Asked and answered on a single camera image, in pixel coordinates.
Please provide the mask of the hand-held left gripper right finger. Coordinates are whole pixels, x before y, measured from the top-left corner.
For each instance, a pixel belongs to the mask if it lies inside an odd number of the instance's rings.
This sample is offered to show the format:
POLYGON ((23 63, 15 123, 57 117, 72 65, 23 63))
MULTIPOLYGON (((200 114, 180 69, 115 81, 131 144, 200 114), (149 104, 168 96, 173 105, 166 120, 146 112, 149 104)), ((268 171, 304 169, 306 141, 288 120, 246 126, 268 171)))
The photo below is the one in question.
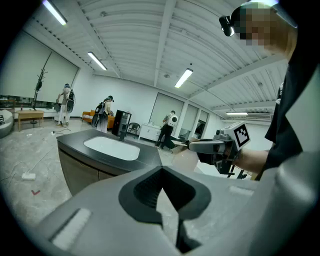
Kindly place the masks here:
POLYGON ((162 170, 163 182, 181 194, 187 218, 178 224, 176 245, 162 256, 274 256, 283 246, 277 168, 260 181, 162 170))

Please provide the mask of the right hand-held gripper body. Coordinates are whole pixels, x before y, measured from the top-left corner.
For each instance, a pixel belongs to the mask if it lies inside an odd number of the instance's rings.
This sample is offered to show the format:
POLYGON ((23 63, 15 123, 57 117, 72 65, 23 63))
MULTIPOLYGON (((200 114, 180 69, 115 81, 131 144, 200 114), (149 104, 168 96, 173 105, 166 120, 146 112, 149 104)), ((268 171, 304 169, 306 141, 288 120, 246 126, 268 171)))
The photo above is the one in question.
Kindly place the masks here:
MULTIPOLYGON (((244 121, 233 123, 223 129, 217 130, 214 140, 220 140, 224 142, 224 150, 226 146, 234 146, 239 151, 247 145, 251 139, 244 121)), ((221 175, 228 175, 228 177, 234 175, 233 170, 235 166, 233 161, 226 160, 224 152, 214 152, 214 154, 220 155, 220 161, 215 165, 216 169, 221 175)))

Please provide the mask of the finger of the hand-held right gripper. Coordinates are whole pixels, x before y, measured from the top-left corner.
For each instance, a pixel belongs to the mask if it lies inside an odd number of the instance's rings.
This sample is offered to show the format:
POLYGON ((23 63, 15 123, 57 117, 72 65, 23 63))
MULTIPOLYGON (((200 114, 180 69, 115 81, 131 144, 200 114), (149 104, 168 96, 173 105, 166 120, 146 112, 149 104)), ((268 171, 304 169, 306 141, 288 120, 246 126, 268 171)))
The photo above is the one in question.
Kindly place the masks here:
POLYGON ((200 153, 200 152, 197 152, 196 154, 201 163, 205 163, 208 165, 216 166, 217 162, 221 160, 220 154, 207 154, 207 153, 200 153))
POLYGON ((188 149, 197 153, 223 153, 225 151, 225 143, 221 140, 200 140, 190 142, 188 149))

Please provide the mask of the person's right forearm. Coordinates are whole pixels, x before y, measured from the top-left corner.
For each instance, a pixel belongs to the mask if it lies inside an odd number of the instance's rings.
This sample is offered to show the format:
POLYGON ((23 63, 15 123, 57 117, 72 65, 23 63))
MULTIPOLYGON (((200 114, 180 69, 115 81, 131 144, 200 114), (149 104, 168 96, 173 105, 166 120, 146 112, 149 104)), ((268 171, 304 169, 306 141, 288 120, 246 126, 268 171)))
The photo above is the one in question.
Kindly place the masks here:
POLYGON ((232 164, 241 170, 255 173, 257 175, 262 174, 269 151, 269 149, 251 150, 243 148, 238 152, 237 157, 234 159, 232 164))

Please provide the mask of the white sink basin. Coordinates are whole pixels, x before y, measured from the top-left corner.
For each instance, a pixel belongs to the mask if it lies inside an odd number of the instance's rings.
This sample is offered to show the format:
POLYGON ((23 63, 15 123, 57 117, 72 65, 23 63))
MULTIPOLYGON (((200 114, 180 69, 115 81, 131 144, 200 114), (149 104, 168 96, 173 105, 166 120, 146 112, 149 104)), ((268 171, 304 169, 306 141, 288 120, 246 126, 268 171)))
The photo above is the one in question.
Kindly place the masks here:
POLYGON ((124 161, 134 161, 140 154, 139 147, 104 136, 90 138, 83 144, 92 150, 124 161))

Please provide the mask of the black countertop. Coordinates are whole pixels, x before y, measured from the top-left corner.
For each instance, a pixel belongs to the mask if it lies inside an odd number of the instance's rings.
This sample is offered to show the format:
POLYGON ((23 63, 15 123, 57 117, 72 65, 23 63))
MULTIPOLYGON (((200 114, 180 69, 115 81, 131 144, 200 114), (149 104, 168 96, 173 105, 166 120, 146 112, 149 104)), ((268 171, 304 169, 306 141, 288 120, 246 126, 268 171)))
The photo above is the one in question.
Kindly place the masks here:
POLYGON ((103 133, 95 129, 88 129, 57 137, 59 149, 77 159, 78 161, 104 173, 119 176, 141 169, 152 169, 161 166, 161 158, 157 148, 139 143, 138 140, 124 140, 124 143, 140 148, 136 160, 121 160, 104 153, 98 152, 84 145, 84 141, 97 137, 107 137, 120 141, 113 134, 103 133))

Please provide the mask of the person's right hand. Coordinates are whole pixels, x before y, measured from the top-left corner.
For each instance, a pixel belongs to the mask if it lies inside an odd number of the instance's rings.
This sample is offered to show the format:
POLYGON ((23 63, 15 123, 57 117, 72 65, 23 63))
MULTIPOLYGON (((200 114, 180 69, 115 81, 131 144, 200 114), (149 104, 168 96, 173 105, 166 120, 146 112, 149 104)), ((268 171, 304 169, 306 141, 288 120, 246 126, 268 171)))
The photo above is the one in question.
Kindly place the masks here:
POLYGON ((234 145, 226 146, 224 155, 227 161, 233 162, 234 159, 237 157, 237 148, 234 145))

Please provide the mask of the white air conditioner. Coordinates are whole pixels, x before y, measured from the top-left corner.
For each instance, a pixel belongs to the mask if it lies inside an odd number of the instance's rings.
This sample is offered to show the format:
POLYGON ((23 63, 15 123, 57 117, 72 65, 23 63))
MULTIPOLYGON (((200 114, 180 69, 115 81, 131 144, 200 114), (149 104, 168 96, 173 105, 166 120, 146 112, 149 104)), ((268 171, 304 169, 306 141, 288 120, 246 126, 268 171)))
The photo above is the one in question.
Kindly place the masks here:
POLYGON ((270 122, 273 118, 273 114, 271 113, 248 113, 245 117, 246 120, 249 121, 262 121, 262 122, 270 122))

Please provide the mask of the window roller blind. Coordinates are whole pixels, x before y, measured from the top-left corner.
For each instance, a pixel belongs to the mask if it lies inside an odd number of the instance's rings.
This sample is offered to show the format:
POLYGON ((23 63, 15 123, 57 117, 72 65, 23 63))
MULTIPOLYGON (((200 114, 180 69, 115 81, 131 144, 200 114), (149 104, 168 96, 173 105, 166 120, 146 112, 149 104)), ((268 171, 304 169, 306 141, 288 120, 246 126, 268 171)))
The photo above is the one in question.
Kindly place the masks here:
POLYGON ((11 45, 0 66, 0 95, 32 98, 51 50, 25 32, 11 45))
POLYGON ((187 140, 189 138, 189 135, 193 129, 197 114, 198 114, 198 108, 188 105, 185 117, 182 123, 182 127, 179 133, 179 138, 187 140))
POLYGON ((72 85, 78 67, 52 52, 44 69, 44 79, 42 80, 42 87, 37 94, 37 100, 55 102, 65 84, 72 85))
POLYGON ((178 118, 181 115, 184 102, 173 97, 167 96, 162 93, 158 93, 155 99, 155 103, 151 112, 149 123, 155 126, 163 126, 163 119, 175 111, 178 118))

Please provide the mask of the person's black shirt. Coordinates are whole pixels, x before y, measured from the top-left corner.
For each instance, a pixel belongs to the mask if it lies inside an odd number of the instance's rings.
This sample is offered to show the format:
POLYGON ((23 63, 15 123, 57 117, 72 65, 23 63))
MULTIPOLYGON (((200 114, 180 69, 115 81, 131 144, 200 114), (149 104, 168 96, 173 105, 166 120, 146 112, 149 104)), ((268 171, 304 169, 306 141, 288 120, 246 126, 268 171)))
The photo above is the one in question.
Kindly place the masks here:
POLYGON ((270 127, 265 138, 274 143, 269 150, 262 174, 258 174, 259 181, 264 171, 278 167, 285 160, 302 152, 302 146, 288 121, 286 114, 299 98, 311 79, 320 57, 293 57, 287 67, 283 85, 279 87, 278 99, 270 127))

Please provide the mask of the white cabinet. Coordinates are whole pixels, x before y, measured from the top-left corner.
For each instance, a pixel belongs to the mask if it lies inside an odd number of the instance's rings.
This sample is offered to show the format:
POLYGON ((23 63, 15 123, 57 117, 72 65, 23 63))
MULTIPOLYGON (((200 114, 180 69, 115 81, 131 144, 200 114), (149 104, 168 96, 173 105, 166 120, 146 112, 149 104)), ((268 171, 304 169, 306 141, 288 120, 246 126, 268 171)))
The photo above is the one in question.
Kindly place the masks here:
POLYGON ((138 139, 147 139, 156 142, 159 139, 161 127, 152 124, 142 124, 139 132, 138 139))

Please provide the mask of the black chair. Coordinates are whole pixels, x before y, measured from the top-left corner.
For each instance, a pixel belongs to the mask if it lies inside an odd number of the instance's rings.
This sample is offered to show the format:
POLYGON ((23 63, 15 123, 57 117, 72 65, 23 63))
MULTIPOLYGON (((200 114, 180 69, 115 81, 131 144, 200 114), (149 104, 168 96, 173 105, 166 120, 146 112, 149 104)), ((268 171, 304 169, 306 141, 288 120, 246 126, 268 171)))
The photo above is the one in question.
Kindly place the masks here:
POLYGON ((128 125, 128 128, 127 128, 127 131, 126 131, 126 135, 130 134, 130 133, 134 133, 134 138, 136 138, 137 136, 137 132, 139 131, 140 129, 140 125, 136 122, 131 122, 129 125, 128 125))

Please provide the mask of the orange sofa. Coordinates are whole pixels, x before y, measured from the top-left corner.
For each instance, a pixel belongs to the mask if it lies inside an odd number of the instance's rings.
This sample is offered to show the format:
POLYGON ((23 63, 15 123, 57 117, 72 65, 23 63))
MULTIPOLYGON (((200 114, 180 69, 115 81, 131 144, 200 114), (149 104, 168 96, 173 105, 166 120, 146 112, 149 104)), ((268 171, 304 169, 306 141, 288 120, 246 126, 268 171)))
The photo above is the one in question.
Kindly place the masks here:
MULTIPOLYGON (((82 113, 82 121, 86 121, 88 123, 92 123, 93 117, 94 117, 95 111, 84 111, 82 113)), ((113 115, 108 115, 108 124, 107 129, 111 130, 114 126, 115 117, 113 115)))

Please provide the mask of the low wooden table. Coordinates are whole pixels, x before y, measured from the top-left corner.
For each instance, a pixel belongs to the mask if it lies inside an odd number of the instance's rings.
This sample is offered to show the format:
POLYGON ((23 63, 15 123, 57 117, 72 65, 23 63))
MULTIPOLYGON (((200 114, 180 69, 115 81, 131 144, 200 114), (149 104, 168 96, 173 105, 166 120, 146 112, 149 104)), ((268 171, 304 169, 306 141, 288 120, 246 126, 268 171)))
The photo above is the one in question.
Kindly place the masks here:
POLYGON ((31 119, 35 121, 39 120, 39 125, 41 126, 44 122, 44 111, 43 110, 18 110, 18 131, 21 131, 21 120, 31 119))

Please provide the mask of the black coat rack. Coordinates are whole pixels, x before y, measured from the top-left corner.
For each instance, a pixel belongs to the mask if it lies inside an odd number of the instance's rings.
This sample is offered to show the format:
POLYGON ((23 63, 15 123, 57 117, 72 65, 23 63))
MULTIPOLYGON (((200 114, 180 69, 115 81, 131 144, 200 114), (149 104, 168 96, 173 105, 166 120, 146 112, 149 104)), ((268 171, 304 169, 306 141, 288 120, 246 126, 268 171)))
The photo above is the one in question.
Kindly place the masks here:
POLYGON ((48 71, 46 71, 45 67, 46 67, 46 64, 47 64, 49 58, 50 58, 50 57, 47 58, 44 66, 43 66, 43 68, 41 69, 40 75, 38 75, 38 81, 37 81, 36 86, 35 86, 35 92, 34 92, 33 102, 32 102, 32 105, 31 105, 31 109, 32 109, 33 111, 36 110, 37 97, 38 97, 38 93, 39 93, 40 89, 42 88, 43 81, 44 81, 44 79, 45 79, 44 75, 45 75, 46 73, 48 73, 48 71))

